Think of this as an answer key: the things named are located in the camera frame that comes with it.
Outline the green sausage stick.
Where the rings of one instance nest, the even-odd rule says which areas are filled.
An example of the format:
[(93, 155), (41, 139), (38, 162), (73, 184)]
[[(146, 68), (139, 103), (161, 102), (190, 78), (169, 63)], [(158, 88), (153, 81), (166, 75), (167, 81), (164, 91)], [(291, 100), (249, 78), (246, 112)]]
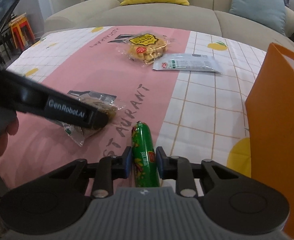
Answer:
[(159, 187), (156, 156), (151, 131), (146, 123), (138, 121), (132, 128), (132, 160), (136, 187)]

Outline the brown seaweed snack packet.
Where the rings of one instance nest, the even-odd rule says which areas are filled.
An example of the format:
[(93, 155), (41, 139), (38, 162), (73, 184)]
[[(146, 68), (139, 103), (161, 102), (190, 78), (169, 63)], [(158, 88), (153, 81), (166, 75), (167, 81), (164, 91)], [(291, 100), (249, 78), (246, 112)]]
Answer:
[(78, 145), (83, 146), (84, 142), (91, 136), (102, 131), (107, 125), (115, 124), (116, 118), (120, 117), (125, 110), (125, 102), (117, 96), (99, 93), (95, 91), (70, 90), (68, 96), (90, 105), (96, 109), (90, 128), (75, 126), (60, 121), (54, 123), (62, 127), (65, 133)]

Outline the white clear snack packet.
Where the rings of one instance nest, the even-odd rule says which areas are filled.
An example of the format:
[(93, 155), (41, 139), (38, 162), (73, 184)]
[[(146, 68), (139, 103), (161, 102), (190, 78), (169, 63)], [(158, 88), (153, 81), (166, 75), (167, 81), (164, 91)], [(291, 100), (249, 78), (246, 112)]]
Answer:
[(155, 59), (153, 70), (208, 72), (222, 74), (223, 69), (213, 56), (201, 54), (165, 54)]

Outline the yellow waffle snack packet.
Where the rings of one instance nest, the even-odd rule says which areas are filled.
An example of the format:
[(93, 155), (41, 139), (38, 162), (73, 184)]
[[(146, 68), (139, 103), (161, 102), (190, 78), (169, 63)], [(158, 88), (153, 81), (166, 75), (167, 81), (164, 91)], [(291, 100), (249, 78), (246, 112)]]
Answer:
[(116, 46), (116, 51), (133, 62), (147, 66), (166, 54), (170, 43), (164, 35), (142, 32), (124, 38), (121, 44)]

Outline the orange plastic stools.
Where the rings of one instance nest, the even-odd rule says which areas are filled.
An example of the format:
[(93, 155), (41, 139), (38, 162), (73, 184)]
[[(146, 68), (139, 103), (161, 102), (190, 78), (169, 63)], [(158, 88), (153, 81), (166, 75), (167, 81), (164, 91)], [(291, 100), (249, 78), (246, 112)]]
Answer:
[(17, 49), (24, 51), (29, 45), (35, 43), (35, 36), (28, 22), (26, 13), (10, 20), (9, 27)]

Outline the pink white checkered tablecloth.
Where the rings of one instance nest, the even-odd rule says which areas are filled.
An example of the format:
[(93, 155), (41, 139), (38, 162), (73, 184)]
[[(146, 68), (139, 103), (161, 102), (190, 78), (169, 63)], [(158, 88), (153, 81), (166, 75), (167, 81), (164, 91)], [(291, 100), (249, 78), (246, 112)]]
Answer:
[[(214, 56), (221, 74), (155, 71), (131, 61), (116, 43), (126, 34), (149, 31), (170, 40), (169, 53)], [(249, 136), (244, 103), (264, 58), (263, 50), (247, 44), (180, 29), (99, 27), (50, 34), (9, 70), (62, 93), (114, 95), (120, 110), (82, 146), (48, 120), (18, 114), (19, 130), (0, 159), (0, 176), (14, 188), (75, 159), (96, 163), (120, 155), (138, 121), (149, 126), (154, 146), (167, 155), (225, 165), (233, 146)]]

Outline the orange cardboard box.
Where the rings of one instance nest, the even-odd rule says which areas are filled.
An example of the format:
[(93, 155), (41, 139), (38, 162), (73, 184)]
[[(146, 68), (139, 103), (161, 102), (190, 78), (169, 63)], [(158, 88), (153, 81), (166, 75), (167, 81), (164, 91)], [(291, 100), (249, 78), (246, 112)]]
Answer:
[(294, 52), (272, 43), (245, 101), (251, 176), (288, 200), (284, 231), (294, 238)]

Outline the beige fabric sofa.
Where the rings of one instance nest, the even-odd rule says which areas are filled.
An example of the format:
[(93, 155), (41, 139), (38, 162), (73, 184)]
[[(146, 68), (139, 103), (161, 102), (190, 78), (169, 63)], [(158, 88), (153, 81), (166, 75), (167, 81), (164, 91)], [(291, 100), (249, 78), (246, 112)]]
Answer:
[(122, 0), (87, 0), (45, 20), (45, 34), (112, 25), (168, 27), (221, 36), (267, 50), (271, 42), (294, 52), (294, 11), (285, 10), (285, 33), (229, 13), (231, 0), (189, 0), (188, 6), (151, 3), (121, 6)]

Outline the light blue cushion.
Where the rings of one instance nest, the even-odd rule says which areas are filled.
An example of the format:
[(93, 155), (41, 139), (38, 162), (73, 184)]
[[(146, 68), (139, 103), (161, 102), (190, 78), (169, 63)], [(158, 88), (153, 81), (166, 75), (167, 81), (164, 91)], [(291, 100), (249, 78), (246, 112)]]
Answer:
[(285, 34), (286, 13), (283, 0), (231, 0), (229, 13)]

